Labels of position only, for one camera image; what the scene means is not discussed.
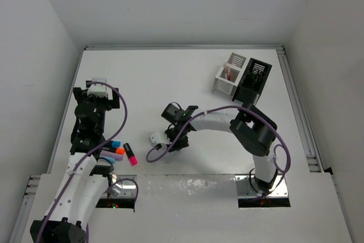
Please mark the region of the purple highlighter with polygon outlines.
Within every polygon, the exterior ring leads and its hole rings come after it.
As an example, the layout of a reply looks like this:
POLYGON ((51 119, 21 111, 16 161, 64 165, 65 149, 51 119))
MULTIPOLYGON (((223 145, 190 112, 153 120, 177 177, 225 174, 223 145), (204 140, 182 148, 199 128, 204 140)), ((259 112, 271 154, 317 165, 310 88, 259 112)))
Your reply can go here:
POLYGON ((100 156, 106 156, 106 157, 109 157, 109 158, 113 158, 116 161, 121 161, 123 159, 123 155, 116 154, 116 153, 109 153, 107 151, 103 151, 102 153, 100 153, 100 156))

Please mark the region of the metal base plate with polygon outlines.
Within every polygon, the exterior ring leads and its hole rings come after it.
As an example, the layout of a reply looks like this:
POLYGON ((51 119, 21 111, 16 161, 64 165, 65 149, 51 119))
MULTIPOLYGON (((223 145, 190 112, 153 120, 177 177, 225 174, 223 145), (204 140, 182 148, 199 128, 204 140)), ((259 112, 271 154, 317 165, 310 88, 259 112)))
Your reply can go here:
MULTIPOLYGON (((254 181, 254 174, 251 176, 249 174, 235 175, 234 179, 240 199, 250 199, 262 195, 263 191, 258 189, 254 181)), ((289 198, 286 180, 282 178, 281 174, 277 175, 269 193, 269 195, 266 195, 267 198, 289 198)))
POLYGON ((107 193, 103 193, 101 198, 110 199, 134 199, 137 194, 137 187, 135 182, 137 181, 136 175, 113 175, 111 182, 116 183, 112 189, 108 190, 107 193))

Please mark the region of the white slotted organizer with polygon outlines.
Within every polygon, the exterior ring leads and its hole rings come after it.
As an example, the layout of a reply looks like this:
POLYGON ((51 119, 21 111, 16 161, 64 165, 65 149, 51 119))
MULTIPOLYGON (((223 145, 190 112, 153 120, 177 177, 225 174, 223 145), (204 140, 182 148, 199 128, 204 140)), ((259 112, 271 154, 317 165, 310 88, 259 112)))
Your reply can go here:
POLYGON ((220 66, 213 83, 213 91, 232 97, 243 75, 246 57, 231 53, 228 60, 220 66))

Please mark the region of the pink pen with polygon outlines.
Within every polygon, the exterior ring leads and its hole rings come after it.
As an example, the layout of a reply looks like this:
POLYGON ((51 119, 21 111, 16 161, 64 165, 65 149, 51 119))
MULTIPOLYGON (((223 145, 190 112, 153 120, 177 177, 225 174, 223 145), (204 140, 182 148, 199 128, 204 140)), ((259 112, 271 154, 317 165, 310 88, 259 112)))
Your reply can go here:
POLYGON ((230 81, 231 80, 231 67, 229 64, 225 65, 225 78, 230 81))

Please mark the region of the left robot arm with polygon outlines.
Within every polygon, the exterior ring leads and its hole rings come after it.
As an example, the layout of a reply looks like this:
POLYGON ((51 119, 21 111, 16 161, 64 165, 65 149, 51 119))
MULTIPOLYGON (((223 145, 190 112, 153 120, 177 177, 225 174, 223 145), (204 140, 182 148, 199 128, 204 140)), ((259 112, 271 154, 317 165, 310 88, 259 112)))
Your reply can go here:
POLYGON ((76 123, 71 135, 68 164, 57 194, 41 220, 31 224, 33 242, 86 242, 86 226, 101 195, 109 186, 108 176, 96 171, 102 148, 105 114, 118 109, 119 93, 100 79, 74 88, 76 123))

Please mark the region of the pink highlighter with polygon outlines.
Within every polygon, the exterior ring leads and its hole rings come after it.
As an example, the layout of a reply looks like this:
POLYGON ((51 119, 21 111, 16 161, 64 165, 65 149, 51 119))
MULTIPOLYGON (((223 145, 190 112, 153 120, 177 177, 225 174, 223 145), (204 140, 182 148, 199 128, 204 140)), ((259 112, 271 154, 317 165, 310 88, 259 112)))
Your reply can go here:
POLYGON ((134 152, 133 152, 132 148, 130 147, 130 145, 129 145, 128 143, 124 143, 124 144, 123 144, 123 148, 124 148, 125 153, 126 153, 126 155, 127 155, 128 159, 129 159, 129 161, 130 161, 130 164, 131 164, 132 166, 137 165, 137 164, 138 164, 138 160, 137 160, 137 158, 135 157, 134 152))

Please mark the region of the blue capped highlighter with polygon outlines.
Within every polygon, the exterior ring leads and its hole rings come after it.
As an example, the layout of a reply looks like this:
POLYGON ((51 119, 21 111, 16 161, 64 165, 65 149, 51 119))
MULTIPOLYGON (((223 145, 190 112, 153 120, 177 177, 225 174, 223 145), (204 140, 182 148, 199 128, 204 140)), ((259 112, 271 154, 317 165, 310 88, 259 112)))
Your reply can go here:
POLYGON ((121 143, 120 143, 120 141, 110 141, 109 146, 114 147, 114 148, 119 148, 121 146, 121 143))

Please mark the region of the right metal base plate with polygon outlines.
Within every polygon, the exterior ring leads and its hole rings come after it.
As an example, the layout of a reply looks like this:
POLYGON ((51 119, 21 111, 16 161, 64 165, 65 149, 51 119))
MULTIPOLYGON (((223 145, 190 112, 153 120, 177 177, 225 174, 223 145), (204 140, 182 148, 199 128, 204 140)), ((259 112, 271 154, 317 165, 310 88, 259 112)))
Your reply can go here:
MULTIPOLYGON (((254 174, 251 176, 249 174, 235 175, 234 179, 240 199, 250 199, 262 195, 263 191, 258 189, 254 181, 254 174)), ((286 180, 282 178, 281 174, 277 175, 269 193, 269 195, 266 195, 267 198, 289 198, 286 180)))

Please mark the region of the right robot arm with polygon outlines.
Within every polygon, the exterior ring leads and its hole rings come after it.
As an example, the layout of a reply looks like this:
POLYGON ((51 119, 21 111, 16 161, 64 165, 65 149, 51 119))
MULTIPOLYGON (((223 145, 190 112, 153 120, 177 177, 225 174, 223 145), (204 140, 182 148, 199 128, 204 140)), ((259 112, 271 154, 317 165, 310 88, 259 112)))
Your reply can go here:
POLYGON ((162 117, 170 123, 158 137, 157 144, 165 146, 169 152, 180 151, 189 146, 188 133, 192 131, 214 130, 232 133, 243 148, 253 156, 255 183, 267 193, 273 186, 278 169, 273 163, 271 145, 276 139, 272 130, 277 125, 254 105, 244 106, 248 113, 234 108, 217 111, 207 110, 196 113, 199 107, 192 105, 182 109, 168 104, 162 117))

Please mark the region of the orange capped highlighter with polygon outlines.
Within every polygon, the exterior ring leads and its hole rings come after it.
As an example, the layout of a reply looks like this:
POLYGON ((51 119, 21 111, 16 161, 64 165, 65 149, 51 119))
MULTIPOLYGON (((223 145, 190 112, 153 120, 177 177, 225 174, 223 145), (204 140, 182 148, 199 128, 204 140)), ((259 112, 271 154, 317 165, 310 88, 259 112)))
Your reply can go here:
POLYGON ((119 155, 123 155, 125 153, 125 149, 120 147, 104 147, 104 150, 110 153, 115 153, 119 155))

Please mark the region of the black slotted organizer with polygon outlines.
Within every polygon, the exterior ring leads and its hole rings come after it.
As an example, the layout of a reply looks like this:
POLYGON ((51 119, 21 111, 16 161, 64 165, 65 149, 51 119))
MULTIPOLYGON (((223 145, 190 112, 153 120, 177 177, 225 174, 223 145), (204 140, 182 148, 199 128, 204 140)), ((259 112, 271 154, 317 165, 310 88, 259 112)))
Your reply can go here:
POLYGON ((263 91, 272 65, 251 58, 240 79, 232 101, 255 105, 263 91))

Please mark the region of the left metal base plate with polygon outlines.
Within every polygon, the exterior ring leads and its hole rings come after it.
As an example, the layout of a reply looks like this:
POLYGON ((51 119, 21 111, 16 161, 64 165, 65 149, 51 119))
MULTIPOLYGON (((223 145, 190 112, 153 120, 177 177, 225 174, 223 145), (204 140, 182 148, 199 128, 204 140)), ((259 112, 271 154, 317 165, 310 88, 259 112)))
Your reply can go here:
POLYGON ((101 198, 110 199, 134 199, 137 194, 137 187, 135 182, 137 181, 136 175, 113 175, 111 182, 116 183, 112 189, 108 190, 107 193, 103 193, 101 198))

